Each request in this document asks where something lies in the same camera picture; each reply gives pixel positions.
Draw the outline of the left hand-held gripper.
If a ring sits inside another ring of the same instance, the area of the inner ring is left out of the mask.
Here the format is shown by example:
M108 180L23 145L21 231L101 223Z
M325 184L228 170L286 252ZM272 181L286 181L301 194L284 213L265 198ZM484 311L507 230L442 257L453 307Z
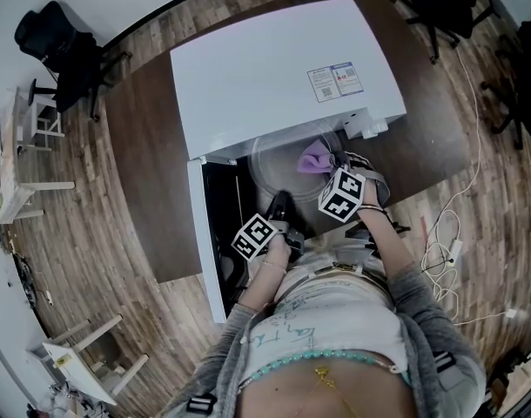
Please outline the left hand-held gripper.
M281 190L273 197L266 212L266 219L254 214L237 232L232 248L246 261L267 253L269 243L281 235L291 250L290 262L298 260L304 253L304 235L290 226L295 215L292 195Z

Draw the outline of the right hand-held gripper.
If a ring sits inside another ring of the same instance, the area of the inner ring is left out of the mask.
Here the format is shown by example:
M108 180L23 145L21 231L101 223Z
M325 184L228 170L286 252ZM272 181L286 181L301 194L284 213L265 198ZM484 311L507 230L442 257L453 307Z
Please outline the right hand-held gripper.
M390 197L385 178L373 169L367 158L355 152L336 151L330 156L330 180L319 194L320 212L342 223L349 221L362 207L366 182L377 186L378 202L383 206Z

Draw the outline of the person's right hand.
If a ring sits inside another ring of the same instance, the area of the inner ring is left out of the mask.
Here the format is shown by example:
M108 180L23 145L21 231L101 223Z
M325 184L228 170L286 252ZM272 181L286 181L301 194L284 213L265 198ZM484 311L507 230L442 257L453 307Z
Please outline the person's right hand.
M376 181L373 179L366 179L360 210L381 210Z

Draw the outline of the person's left hand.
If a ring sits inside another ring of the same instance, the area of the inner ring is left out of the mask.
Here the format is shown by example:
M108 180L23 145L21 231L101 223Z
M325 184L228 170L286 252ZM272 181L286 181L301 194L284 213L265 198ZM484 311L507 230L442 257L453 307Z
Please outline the person's left hand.
M285 235L275 234L268 242L268 250L265 261L275 266L287 267L291 257L291 248L286 244Z

